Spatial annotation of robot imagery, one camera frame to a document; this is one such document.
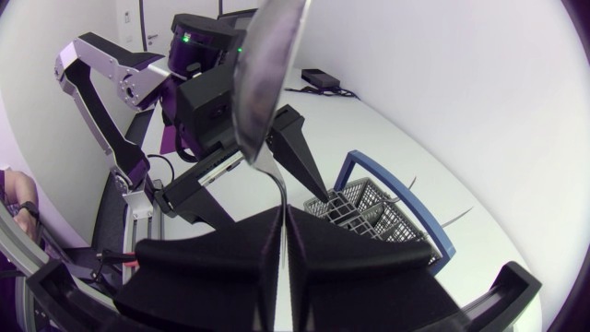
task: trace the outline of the door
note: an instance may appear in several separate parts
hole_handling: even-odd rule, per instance
[[[258,7],[257,0],[223,0],[223,12]],[[144,25],[147,51],[168,56],[172,40],[172,19],[176,14],[207,18],[219,15],[219,0],[144,0]]]

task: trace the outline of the person's hand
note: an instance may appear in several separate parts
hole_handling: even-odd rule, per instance
[[[23,230],[32,241],[35,241],[35,235],[37,234],[37,220],[30,215],[30,213],[22,208],[18,214],[14,217],[17,225]]]

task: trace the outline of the white table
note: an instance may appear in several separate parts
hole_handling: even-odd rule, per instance
[[[306,83],[300,70],[288,74],[287,87],[299,89]],[[478,200],[440,162],[412,138],[361,101],[351,98],[321,97],[304,93],[283,92],[278,106],[290,104],[305,117],[303,134],[322,174],[326,188],[332,188],[347,153],[357,149],[373,158],[409,184],[418,180],[412,192],[440,223],[473,207],[463,218],[445,228],[456,249],[455,256],[436,276],[459,306],[464,306],[485,293],[502,266],[515,261],[524,268],[525,260],[513,243]],[[142,149],[146,154],[159,153],[164,125],[161,108],[157,108],[147,129]],[[191,165],[175,153],[167,154],[176,174]],[[279,166],[288,188],[289,203],[303,209],[303,202],[312,198],[295,178]],[[149,175],[170,181],[168,165],[153,160]],[[356,167],[350,179],[368,176]],[[280,196],[272,180],[251,169],[244,161],[235,170],[217,179],[209,192],[235,219],[241,220],[280,204]],[[190,225],[177,217],[164,218],[164,239],[183,239],[212,231],[204,223]],[[279,270],[277,317],[275,329],[292,329],[290,316],[289,278],[287,269]],[[514,325],[517,331],[540,331],[541,308],[538,296]]]

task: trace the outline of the blue frame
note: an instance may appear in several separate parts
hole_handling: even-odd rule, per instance
[[[451,240],[444,232],[441,224],[439,224],[439,222],[432,216],[431,212],[424,207],[422,202],[420,202],[409,189],[397,180],[393,174],[375,160],[372,160],[357,150],[350,151],[347,158],[344,160],[336,184],[334,184],[335,191],[341,191],[344,188],[355,164],[362,166],[391,189],[404,203],[406,203],[407,207],[412,213],[414,213],[416,218],[418,218],[422,226],[424,226],[442,255],[441,259],[430,266],[431,274],[436,275],[456,253]]]

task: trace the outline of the metal spatula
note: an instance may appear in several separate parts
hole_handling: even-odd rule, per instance
[[[282,204],[283,267],[285,265],[287,189],[266,145],[275,118],[283,80],[292,66],[298,36],[311,0],[268,0],[248,27],[234,79],[233,123],[248,163],[277,183]]]

